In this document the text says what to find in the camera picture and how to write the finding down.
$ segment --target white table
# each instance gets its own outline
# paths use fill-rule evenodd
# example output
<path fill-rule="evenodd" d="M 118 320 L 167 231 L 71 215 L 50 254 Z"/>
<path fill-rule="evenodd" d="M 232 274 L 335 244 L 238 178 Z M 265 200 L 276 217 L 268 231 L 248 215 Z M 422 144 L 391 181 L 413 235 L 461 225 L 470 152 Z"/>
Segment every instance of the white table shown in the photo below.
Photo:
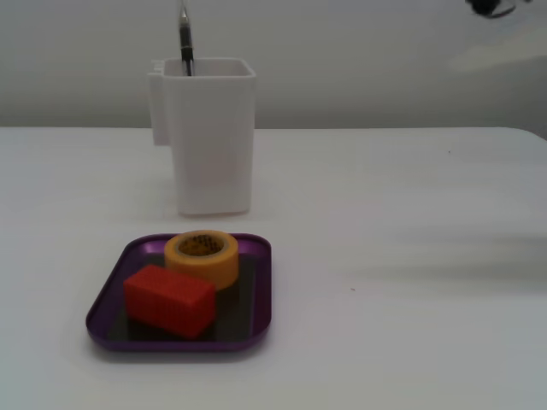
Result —
<path fill-rule="evenodd" d="M 511 129 L 257 131 L 248 214 L 176 214 L 150 130 L 0 131 L 0 407 L 547 408 L 547 143 Z M 252 232 L 273 323 L 241 354 L 111 354 L 126 243 Z"/>

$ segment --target purple plastic tray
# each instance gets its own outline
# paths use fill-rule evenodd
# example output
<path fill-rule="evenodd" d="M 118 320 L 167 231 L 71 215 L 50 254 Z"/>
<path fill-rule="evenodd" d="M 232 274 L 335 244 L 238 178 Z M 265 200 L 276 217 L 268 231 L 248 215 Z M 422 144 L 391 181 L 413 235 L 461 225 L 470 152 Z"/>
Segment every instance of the purple plastic tray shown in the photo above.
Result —
<path fill-rule="evenodd" d="M 215 322 L 198 339 L 185 340 L 126 316 L 123 281 L 150 263 L 162 266 L 165 243 L 175 235 L 141 237 L 126 246 L 85 318 L 91 339 L 108 350 L 149 352 L 235 351 L 259 342 L 272 318 L 272 249 L 263 237 L 246 233 L 233 234 L 239 279 L 217 292 Z"/>

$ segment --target yellow tape roll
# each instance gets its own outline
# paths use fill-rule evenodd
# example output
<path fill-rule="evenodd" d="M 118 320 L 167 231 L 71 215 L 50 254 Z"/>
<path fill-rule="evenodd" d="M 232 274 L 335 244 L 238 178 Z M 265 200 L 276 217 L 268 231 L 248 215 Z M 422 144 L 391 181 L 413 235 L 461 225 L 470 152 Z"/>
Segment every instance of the yellow tape roll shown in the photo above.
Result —
<path fill-rule="evenodd" d="M 231 286 L 239 275 L 238 241 L 219 231 L 192 231 L 165 245 L 165 267 L 208 280 L 217 290 Z"/>

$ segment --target red rectangular block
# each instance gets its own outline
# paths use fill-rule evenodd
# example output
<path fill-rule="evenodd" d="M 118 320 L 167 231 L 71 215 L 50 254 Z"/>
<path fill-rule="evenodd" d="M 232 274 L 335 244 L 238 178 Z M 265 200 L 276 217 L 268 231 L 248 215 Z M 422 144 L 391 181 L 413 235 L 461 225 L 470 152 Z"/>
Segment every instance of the red rectangular block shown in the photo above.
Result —
<path fill-rule="evenodd" d="M 123 282 L 127 315 L 194 338 L 215 319 L 215 286 L 200 278 L 148 265 Z"/>

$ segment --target white plastic cup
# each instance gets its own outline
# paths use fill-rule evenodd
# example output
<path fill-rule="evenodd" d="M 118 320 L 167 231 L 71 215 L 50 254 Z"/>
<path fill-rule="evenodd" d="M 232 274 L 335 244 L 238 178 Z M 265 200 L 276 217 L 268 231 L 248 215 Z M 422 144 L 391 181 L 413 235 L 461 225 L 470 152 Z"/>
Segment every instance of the white plastic cup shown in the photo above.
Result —
<path fill-rule="evenodd" d="M 181 214 L 244 212 L 250 207 L 256 74 L 235 58 L 200 58 L 195 76 L 180 59 L 155 61 L 149 74 L 156 145 L 173 152 Z"/>

